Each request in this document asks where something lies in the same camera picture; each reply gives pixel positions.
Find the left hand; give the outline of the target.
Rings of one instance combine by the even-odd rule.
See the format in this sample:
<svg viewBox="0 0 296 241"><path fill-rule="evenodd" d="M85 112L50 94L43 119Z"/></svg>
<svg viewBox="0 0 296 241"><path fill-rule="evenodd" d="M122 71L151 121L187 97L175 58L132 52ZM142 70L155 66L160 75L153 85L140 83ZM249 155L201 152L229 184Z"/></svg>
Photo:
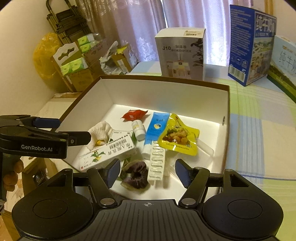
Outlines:
<svg viewBox="0 0 296 241"><path fill-rule="evenodd" d="M3 177L5 190L12 192L15 190L15 185L18 182L18 174L24 169L23 161L19 160L14 164L13 171L10 171Z"/></svg>

